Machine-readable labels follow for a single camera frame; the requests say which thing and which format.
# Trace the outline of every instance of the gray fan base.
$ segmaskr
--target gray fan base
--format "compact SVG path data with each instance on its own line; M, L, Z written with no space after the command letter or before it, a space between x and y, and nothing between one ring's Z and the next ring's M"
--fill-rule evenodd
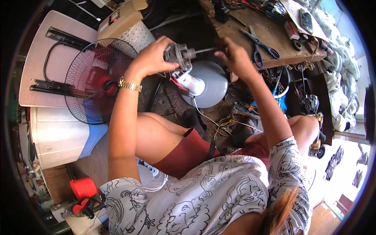
M193 69L189 74L205 82L204 91L195 97L197 107L209 108L218 104L226 95L229 86L224 70L212 61L196 61L192 66ZM182 98L195 107L193 97L182 95Z

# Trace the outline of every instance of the white patterned shirt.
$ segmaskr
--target white patterned shirt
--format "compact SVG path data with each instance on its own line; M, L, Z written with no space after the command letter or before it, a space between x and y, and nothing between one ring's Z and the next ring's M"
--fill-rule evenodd
M133 178L100 187L106 196L110 234L220 234L240 216L262 213L286 189L299 185L290 217L280 234L306 233L311 208L294 137L270 150L268 172L262 161L227 155L205 161L151 200Z

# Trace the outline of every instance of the gold wristwatch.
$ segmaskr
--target gold wristwatch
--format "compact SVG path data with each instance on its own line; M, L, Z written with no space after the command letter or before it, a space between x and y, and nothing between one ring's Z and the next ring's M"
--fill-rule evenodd
M119 81L119 86L125 87L125 88L130 89L130 90L138 91L138 92L142 91L141 85L139 86L139 85L124 81L124 76L121 76L121 79Z

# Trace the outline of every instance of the red container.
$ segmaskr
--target red container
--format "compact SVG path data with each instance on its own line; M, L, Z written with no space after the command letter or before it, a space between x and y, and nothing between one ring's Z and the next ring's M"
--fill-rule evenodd
M90 177L71 180L70 185L78 200L92 197L97 193L97 187Z

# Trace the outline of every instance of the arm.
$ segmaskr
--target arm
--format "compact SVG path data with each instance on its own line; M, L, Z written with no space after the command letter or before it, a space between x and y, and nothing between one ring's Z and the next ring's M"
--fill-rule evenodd
M148 75L175 70L177 63L163 60L163 52L171 43L162 36L140 51L124 73L124 80L140 85ZM127 88L118 92L108 130L108 180L131 177L140 181L135 159L138 93Z
M215 56L223 62L249 87L257 103L262 126L269 148L293 135L291 128L269 87L251 63L246 50L236 45L231 39L225 38L227 52L217 51Z

